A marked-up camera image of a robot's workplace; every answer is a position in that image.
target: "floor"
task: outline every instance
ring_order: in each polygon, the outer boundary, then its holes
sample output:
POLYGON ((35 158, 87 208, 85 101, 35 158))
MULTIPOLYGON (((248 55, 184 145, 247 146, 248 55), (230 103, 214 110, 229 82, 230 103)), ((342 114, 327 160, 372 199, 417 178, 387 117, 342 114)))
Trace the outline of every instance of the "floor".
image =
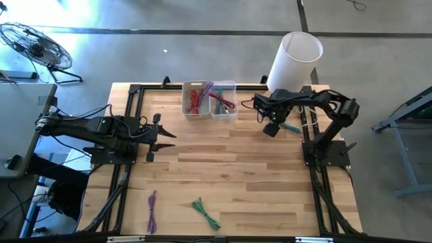
MULTIPOLYGON (((302 30, 296 0, 44 0, 3 1, 9 11, 0 22, 34 26, 152 30, 302 30)), ((428 0, 360 0, 365 11, 344 0, 303 0, 314 32, 432 32, 428 0)), ((112 82, 186 80, 258 82, 268 74, 280 36, 205 36, 145 34, 59 34, 51 38, 74 59, 71 72, 82 84, 60 86, 59 106, 79 114, 107 102, 112 82)), ((408 178, 389 132, 371 126, 431 85, 432 38, 319 38, 320 84, 356 97, 360 115, 342 131, 350 151, 354 191, 364 232, 372 236, 430 240, 432 194, 396 199, 394 190, 408 178)), ((32 66, 7 46, 0 46, 0 70, 32 66)), ((42 79, 52 82, 38 65, 42 79)), ((70 138, 62 141, 86 146, 70 138)), ((44 138, 40 153, 66 153, 44 138)), ((423 161, 430 158, 424 155, 423 161)))

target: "plastic container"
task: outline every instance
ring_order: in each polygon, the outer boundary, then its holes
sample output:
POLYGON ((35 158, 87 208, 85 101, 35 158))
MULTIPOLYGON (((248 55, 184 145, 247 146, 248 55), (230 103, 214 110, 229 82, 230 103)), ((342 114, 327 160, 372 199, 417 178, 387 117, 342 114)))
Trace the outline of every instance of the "plastic container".
POLYGON ((221 90, 222 97, 236 106, 232 109, 221 104, 220 113, 216 112, 218 100, 210 97, 210 114, 213 119, 235 119, 238 113, 237 104, 237 84, 234 81, 214 81, 211 91, 218 93, 221 90))
POLYGON ((191 111, 188 111, 190 107, 190 91, 197 90, 198 93, 203 90, 206 86, 207 82, 205 81, 188 81, 183 83, 182 87, 182 113, 189 120, 196 119, 209 119, 210 118, 210 101, 209 96, 206 95, 201 102, 201 105, 198 108, 198 114, 193 114, 191 111))
POLYGON ((304 32, 291 32, 282 38, 271 67, 267 87, 298 92, 310 80, 312 70, 323 54, 323 45, 314 36, 304 32))

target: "white paper tube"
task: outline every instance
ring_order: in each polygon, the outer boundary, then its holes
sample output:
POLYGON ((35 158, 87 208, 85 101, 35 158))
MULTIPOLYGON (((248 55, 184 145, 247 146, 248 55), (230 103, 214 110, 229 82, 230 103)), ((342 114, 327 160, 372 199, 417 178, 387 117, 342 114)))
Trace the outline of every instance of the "white paper tube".
POLYGON ((285 35, 271 67, 267 87, 271 92, 277 88, 300 91, 322 54, 323 45, 314 36, 304 32, 285 35))

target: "metal stand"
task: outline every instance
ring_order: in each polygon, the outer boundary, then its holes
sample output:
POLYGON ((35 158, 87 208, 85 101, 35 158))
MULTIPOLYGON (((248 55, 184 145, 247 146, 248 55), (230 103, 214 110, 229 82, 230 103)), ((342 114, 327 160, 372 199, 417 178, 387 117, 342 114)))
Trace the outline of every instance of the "metal stand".
POLYGON ((378 125, 373 126, 372 130, 375 133, 380 133, 384 129, 391 128, 393 135, 398 143, 398 148, 400 155, 402 156, 402 162, 404 164, 406 173, 408 174, 408 179, 411 185, 408 188, 402 190, 396 190, 396 198, 402 196, 415 195, 424 192, 432 192, 432 184, 419 184, 417 178, 412 169, 410 158, 406 152, 406 147, 400 136, 398 126, 399 123, 413 123, 416 119, 408 119, 416 115, 418 112, 430 107, 432 105, 432 87, 423 91, 422 93, 416 95, 414 98, 410 99, 405 103, 407 106, 402 110, 396 111, 393 115, 384 121, 378 123, 378 125))
POLYGON ((71 83, 71 82, 82 82, 82 78, 81 78, 81 76, 78 76, 78 75, 76 75, 76 74, 71 74, 71 73, 69 73, 69 72, 67 72, 67 71, 60 70, 60 69, 56 68, 56 67, 53 66, 53 65, 48 65, 48 66, 47 66, 47 69, 48 69, 49 73, 52 75, 52 77, 54 78, 54 82, 55 82, 56 84, 66 84, 66 83, 71 83), (61 73, 64 73, 64 74, 67 74, 67 75, 73 76, 73 77, 75 77, 75 78, 78 78, 78 79, 77 79, 77 80, 59 81, 59 80, 55 77, 55 75, 54 75, 53 72, 61 72, 61 73))

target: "wooden table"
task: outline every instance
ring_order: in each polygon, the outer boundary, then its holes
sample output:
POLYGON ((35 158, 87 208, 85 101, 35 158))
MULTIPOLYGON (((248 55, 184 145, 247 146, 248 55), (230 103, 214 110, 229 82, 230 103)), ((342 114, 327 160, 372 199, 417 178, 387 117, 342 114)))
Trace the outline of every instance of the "wooden table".
MULTIPOLYGON (((124 114, 129 86, 113 83, 109 103, 114 114, 124 114)), ((317 91, 326 88, 313 86, 317 91)), ((319 235, 311 177, 302 157, 303 135, 282 129, 275 138, 265 135, 265 123, 257 122, 256 111, 240 105, 255 92, 264 93, 238 90, 239 113, 234 121, 188 121, 180 111, 179 90, 145 91, 141 115, 151 119, 154 113, 161 113, 160 124, 178 138, 160 136, 158 142, 175 146, 155 153, 153 163, 145 162, 147 145, 140 145, 130 177, 122 234, 146 234, 147 198, 157 190, 159 235, 319 235), (192 208, 191 202, 199 196, 209 215, 221 223, 218 232, 192 208)), ((323 131, 330 120, 322 110, 317 109, 317 113, 323 131)), ((301 126, 299 117, 292 112, 287 122, 301 126)), ((112 165, 104 165, 91 175, 78 230, 86 227, 106 202, 112 170, 112 165)), ((361 231, 350 178, 338 167, 329 167, 328 171, 335 204, 361 231)), ((323 210, 329 229, 327 208, 323 210)), ((114 205, 111 227, 116 214, 114 205)))

